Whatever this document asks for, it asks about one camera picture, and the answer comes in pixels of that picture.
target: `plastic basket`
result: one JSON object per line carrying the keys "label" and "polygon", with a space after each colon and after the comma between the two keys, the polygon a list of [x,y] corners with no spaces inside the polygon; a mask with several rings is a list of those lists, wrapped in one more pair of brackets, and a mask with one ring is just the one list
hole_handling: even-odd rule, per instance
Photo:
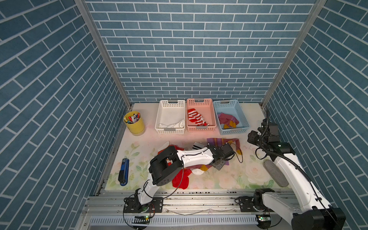
{"label": "plastic basket", "polygon": [[185,100],[161,100],[156,117],[155,129],[158,134],[184,134],[183,128],[159,128],[160,124],[176,124],[186,117]]}
{"label": "plastic basket", "polygon": [[[216,123],[219,126],[219,131],[221,135],[242,133],[247,131],[247,129],[249,128],[249,124],[237,99],[216,100],[213,102],[213,106],[216,112]],[[220,125],[218,117],[220,113],[233,115],[239,121],[239,124],[236,125],[237,127],[224,129],[224,125]]]}
{"label": "plastic basket", "polygon": [[187,127],[188,132],[213,132],[216,128],[216,116],[213,109],[212,99],[187,99],[187,110],[185,114],[187,115],[188,109],[196,109],[200,113],[209,126],[197,126],[195,123],[191,122],[187,116]]}

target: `white cloth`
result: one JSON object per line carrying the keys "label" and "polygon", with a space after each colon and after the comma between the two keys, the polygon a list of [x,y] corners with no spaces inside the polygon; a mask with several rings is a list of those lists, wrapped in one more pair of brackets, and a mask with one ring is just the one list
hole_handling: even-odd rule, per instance
{"label": "white cloth", "polygon": [[202,169],[191,169],[191,170],[194,175],[201,175],[205,172]]}
{"label": "white cloth", "polygon": [[180,122],[176,124],[170,124],[170,125],[159,124],[159,128],[184,128],[184,125],[185,125],[185,121],[184,119],[182,119]]}

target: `light blue basket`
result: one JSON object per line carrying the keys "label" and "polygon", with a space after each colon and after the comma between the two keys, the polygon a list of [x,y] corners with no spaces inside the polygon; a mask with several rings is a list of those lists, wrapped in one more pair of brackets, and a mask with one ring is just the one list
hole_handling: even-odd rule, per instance
{"label": "light blue basket", "polygon": [[[216,100],[213,102],[213,107],[216,113],[216,123],[220,130],[221,135],[229,135],[235,133],[243,133],[246,132],[249,128],[249,124],[243,110],[240,107],[240,104],[237,99],[233,100]],[[233,115],[236,119],[238,119],[239,124],[236,125],[236,128],[228,128],[224,129],[224,124],[220,125],[219,114],[225,113],[229,115]]]}

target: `gray felt pad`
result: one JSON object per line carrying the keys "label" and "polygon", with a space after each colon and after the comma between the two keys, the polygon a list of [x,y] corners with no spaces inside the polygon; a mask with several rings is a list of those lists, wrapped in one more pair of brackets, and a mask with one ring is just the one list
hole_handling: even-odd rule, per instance
{"label": "gray felt pad", "polygon": [[286,187],[289,185],[289,182],[287,182],[286,177],[281,172],[281,170],[271,161],[271,160],[265,160],[263,162],[263,167],[267,170],[267,172],[270,174],[272,179],[280,186],[280,187]]}

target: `white vent grille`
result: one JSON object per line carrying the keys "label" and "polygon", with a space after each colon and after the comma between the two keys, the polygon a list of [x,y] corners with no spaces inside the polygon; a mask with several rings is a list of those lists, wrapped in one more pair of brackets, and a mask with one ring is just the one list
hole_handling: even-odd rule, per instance
{"label": "white vent grille", "polygon": [[[136,226],[147,226],[147,224],[138,224],[143,220],[134,218],[134,216],[126,216],[125,220],[128,224],[134,222]],[[122,216],[93,216],[90,226],[121,226],[126,225]],[[152,227],[168,227],[168,226],[193,226],[193,225],[235,225],[235,224],[258,224],[255,215],[164,215],[155,216],[151,219],[149,226]]]}

